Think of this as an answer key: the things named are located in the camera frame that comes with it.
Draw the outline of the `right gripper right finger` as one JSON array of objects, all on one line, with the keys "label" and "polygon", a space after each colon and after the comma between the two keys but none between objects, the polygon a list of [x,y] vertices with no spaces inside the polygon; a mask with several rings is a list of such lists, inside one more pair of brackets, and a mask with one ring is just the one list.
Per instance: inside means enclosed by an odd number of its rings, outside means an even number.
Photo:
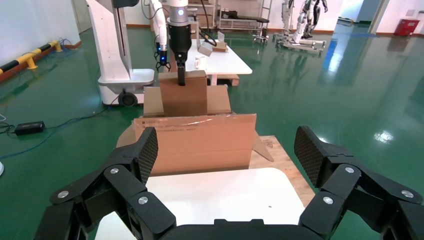
[{"label": "right gripper right finger", "polygon": [[423,238],[424,199],[417,191],[367,168],[345,147],[321,141],[308,126],[297,128],[294,153],[317,189],[300,226],[329,239],[349,211],[382,239]]}]

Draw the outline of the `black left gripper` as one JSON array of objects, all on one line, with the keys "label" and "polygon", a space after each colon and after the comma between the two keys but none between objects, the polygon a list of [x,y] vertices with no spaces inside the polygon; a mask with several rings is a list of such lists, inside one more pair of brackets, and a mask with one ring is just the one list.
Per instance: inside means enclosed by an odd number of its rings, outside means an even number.
[{"label": "black left gripper", "polygon": [[177,65],[185,65],[188,51],[192,46],[191,25],[168,26],[169,46],[175,56]]}]

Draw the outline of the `neighbour robot black gripper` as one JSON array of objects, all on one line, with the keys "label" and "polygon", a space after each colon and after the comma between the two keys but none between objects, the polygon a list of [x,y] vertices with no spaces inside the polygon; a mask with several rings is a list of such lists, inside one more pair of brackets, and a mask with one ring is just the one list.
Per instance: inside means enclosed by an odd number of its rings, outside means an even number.
[{"label": "neighbour robot black gripper", "polygon": [[[156,53],[155,53],[155,59],[157,60],[157,63],[155,65],[156,71],[158,72],[161,68],[162,64],[165,64],[163,66],[164,72],[170,72],[171,71],[171,64],[168,62],[167,59],[168,56],[168,49],[166,44],[156,44]],[[178,63],[177,64],[177,82],[179,86],[185,86],[185,64],[184,63]]]}]

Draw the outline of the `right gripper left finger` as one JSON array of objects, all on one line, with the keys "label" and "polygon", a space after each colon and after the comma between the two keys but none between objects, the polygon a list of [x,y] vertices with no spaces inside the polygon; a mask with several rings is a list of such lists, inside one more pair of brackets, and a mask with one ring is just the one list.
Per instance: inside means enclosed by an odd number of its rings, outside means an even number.
[{"label": "right gripper left finger", "polygon": [[159,151],[156,129],[117,147],[104,163],[50,197],[49,237],[86,240],[100,220],[116,213],[138,240],[158,240],[176,217],[146,186]]}]

